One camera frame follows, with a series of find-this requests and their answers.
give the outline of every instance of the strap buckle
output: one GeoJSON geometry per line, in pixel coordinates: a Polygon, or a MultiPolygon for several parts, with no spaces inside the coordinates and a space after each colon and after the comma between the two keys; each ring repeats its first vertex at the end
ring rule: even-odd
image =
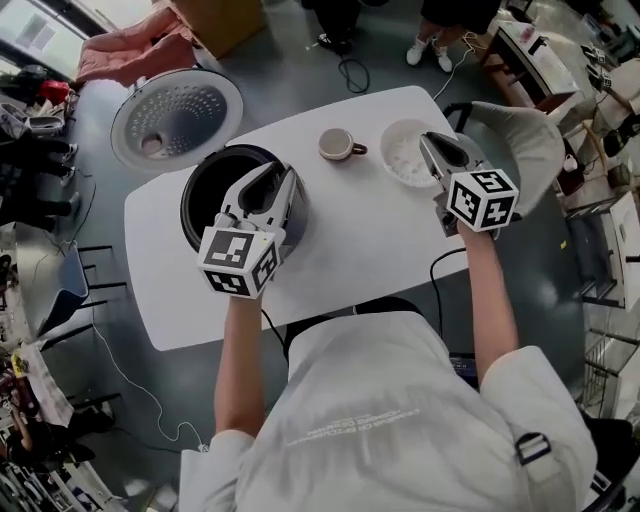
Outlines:
{"type": "Polygon", "coordinates": [[[529,432],[516,441],[516,454],[520,465],[526,466],[551,453],[551,443],[540,432],[529,432]]]}

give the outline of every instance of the small cup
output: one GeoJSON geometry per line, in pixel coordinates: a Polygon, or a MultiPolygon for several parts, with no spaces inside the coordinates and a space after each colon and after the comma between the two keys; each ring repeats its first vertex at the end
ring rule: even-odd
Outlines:
{"type": "Polygon", "coordinates": [[[342,128],[331,128],[320,136],[318,151],[327,160],[346,160],[351,155],[365,155],[367,146],[353,141],[353,136],[342,128]]]}

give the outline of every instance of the backpack strap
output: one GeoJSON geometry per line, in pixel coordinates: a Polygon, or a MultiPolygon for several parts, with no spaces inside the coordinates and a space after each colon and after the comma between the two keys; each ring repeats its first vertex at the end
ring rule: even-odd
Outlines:
{"type": "Polygon", "coordinates": [[[515,443],[518,462],[529,481],[529,495],[535,512],[578,511],[573,483],[553,454],[547,436],[528,432],[515,443]]]}

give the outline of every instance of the white table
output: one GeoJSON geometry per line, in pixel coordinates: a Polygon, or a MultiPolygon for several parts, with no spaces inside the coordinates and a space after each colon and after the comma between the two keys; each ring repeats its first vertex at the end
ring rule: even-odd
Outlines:
{"type": "Polygon", "coordinates": [[[569,210],[567,220],[600,216],[611,265],[611,282],[600,296],[584,294],[583,302],[631,311],[640,300],[640,262],[627,258],[640,257],[640,220],[631,192],[620,198],[611,198],[569,210]]]}
{"type": "Polygon", "coordinates": [[[548,45],[540,46],[533,55],[529,54],[538,37],[544,34],[536,30],[531,38],[523,43],[520,37],[528,27],[530,27],[528,23],[499,21],[498,31],[481,62],[484,65],[491,54],[501,53],[500,43],[502,43],[518,57],[545,95],[546,99],[538,105],[538,108],[551,111],[579,91],[580,87],[562,60],[548,45]]]}
{"type": "MultiPolygon", "coordinates": [[[[289,162],[304,180],[309,223],[300,245],[267,286],[263,307],[288,324],[429,281],[429,265],[462,246],[445,238],[435,215],[439,186],[416,189],[383,168],[382,132],[402,118],[419,118],[453,135],[440,109],[419,87],[353,98],[305,112],[230,142],[255,144],[289,162]],[[328,128],[349,130],[366,156],[328,162],[317,142],[328,128]]],[[[131,281],[147,333],[159,350],[223,336],[228,298],[212,292],[196,268],[196,253],[180,223],[180,199],[193,168],[164,174],[125,202],[131,281]]],[[[438,275],[464,269],[464,255],[443,260],[438,275]]],[[[268,325],[263,319],[263,329],[268,325]]]]}
{"type": "Polygon", "coordinates": [[[627,257],[640,256],[640,221],[633,194],[627,192],[609,210],[622,267],[624,306],[631,311],[640,299],[640,262],[627,262],[627,257]]]}

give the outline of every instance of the pink cloth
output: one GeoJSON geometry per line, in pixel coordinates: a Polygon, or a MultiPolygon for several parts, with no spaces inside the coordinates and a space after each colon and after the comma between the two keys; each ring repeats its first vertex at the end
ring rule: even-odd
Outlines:
{"type": "Polygon", "coordinates": [[[190,68],[196,63],[192,37],[189,28],[165,7],[132,27],[85,41],[76,82],[109,79],[129,87],[143,76],[190,68]],[[163,34],[152,45],[151,39],[163,34]]]}

